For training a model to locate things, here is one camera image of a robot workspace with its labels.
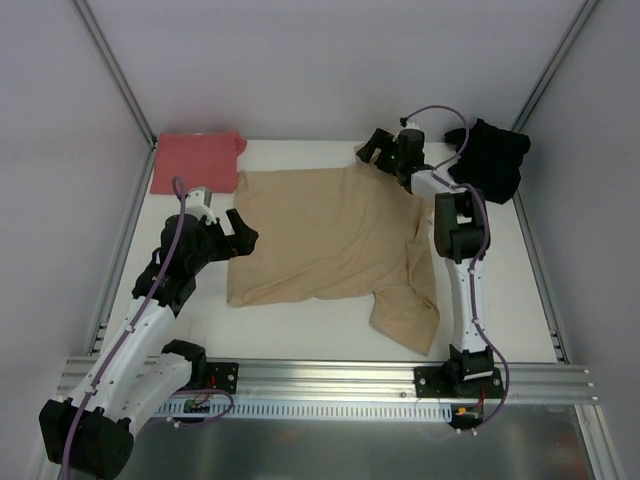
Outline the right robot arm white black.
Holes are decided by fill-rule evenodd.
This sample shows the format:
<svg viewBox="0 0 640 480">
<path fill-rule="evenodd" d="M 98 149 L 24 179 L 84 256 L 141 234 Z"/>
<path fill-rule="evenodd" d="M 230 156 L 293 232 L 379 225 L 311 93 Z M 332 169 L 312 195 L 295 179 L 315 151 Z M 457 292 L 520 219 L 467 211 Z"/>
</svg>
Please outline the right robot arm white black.
<svg viewBox="0 0 640 480">
<path fill-rule="evenodd" d="M 394 176 L 409 193 L 434 202 L 433 240 L 444 259 L 452 295 L 454 333 L 449 359 L 425 380 L 440 395 L 472 398 L 492 385 L 494 353 L 486 340 L 483 261 L 490 244 L 484 199 L 472 186 L 445 179 L 425 162 L 417 127 L 392 134 L 376 129 L 356 157 Z"/>
</svg>

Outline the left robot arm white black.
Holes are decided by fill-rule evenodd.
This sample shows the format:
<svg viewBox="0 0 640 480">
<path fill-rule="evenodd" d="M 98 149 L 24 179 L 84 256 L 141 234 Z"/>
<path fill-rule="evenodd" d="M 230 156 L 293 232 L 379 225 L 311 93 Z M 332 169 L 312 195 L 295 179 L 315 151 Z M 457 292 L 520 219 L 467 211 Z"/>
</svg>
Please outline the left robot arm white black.
<svg viewBox="0 0 640 480">
<path fill-rule="evenodd" d="M 145 363 L 194 293 L 197 275 L 210 263 L 253 252 L 258 232 L 236 210 L 226 215 L 231 234 L 206 214 L 178 214 L 165 221 L 114 337 L 70 394 L 41 409 L 46 455 L 63 476 L 75 469 L 116 478 L 136 437 L 166 400 L 181 389 L 206 389 L 206 350 L 197 344 L 172 340 L 153 366 Z"/>
</svg>

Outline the beige t shirt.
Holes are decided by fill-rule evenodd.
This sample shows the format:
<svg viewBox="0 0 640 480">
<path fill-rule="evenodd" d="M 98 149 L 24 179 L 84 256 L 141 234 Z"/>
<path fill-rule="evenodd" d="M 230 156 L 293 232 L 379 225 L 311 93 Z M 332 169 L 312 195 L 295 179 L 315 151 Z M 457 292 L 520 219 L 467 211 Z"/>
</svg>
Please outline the beige t shirt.
<svg viewBox="0 0 640 480">
<path fill-rule="evenodd" d="M 229 305 L 373 295 L 370 326 L 429 354 L 440 323 L 431 201 L 358 162 L 242 171 L 233 206 L 259 238 L 250 255 L 229 263 Z"/>
</svg>

